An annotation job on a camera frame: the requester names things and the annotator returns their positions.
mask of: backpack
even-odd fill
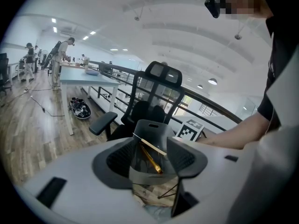
[[[49,55],[56,55],[58,53],[58,49],[60,47],[61,41],[57,42],[57,44],[55,45],[55,47],[52,49],[52,51],[49,53]]]

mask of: office chair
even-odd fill
[[[141,119],[168,124],[185,94],[181,84],[182,73],[179,70],[152,62],[145,71],[139,71],[134,76],[128,108],[121,118],[123,125],[111,134],[110,124],[117,114],[107,112],[93,122],[89,130],[95,135],[106,130],[107,139],[116,140],[132,137]]]
[[[4,87],[4,85],[8,82],[9,78],[7,75],[7,66],[8,66],[8,58],[6,53],[0,54],[0,74],[2,75],[2,80],[0,80],[0,92],[3,91],[6,95],[6,90],[10,89],[10,87]]]

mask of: wooden stick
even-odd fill
[[[140,138],[141,142],[145,143],[147,146],[151,147],[152,149],[156,150],[158,153],[162,154],[163,156],[166,156],[167,153],[166,152],[163,152],[162,150],[158,149],[157,147],[153,146],[151,143],[147,142],[146,140]]]

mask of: white table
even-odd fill
[[[18,70],[18,80],[20,80],[20,76],[19,76],[19,63],[16,62],[16,63],[12,63],[12,64],[8,64],[8,68],[9,68],[9,81],[10,81],[10,84],[11,86],[13,85],[13,67],[15,70]]]
[[[71,128],[71,120],[68,112],[68,102],[66,96],[66,88],[68,85],[73,86],[88,86],[87,97],[90,97],[90,90],[92,86],[113,87],[113,92],[110,100],[109,111],[113,111],[114,102],[116,98],[119,83],[99,74],[97,76],[88,75],[84,69],[76,69],[75,67],[62,66],[60,74],[61,83],[61,97],[64,109],[64,116],[70,135],[74,134]]]

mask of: white sleeve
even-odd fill
[[[63,42],[63,43],[60,44],[59,50],[61,52],[66,52],[67,46],[68,46],[68,43],[67,42]]]

